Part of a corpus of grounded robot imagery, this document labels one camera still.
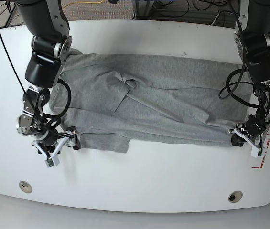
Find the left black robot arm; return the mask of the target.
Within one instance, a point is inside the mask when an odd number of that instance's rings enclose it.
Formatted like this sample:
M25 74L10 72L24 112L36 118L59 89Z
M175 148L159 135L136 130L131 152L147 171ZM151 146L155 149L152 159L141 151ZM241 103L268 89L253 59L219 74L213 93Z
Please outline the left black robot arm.
M252 81L253 94L258 105L245 103L256 109L245 122L230 130L234 146L251 145L251 156L260 157L266 152L264 141L270 128L270 0L241 0L239 12L231 11L236 20L234 39L242 59L242 68L232 72L226 81L229 95L233 75L247 73Z

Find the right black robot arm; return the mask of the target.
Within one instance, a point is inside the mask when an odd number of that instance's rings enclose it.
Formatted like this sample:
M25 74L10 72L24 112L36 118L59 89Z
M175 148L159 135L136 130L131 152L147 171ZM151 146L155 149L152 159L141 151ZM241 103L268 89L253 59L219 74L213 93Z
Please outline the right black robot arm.
M23 94L24 107L17 131L23 136L32 136L32 145L43 155L46 165L54 167L59 164L57 155L63 146L80 149L75 127L64 132L56 129L71 103L71 89L59 78L72 43L70 27L59 0L17 0L15 4L33 35L32 56L25 72L25 79L31 85ZM56 84L66 89L67 102L61 113L51 115L43 107Z

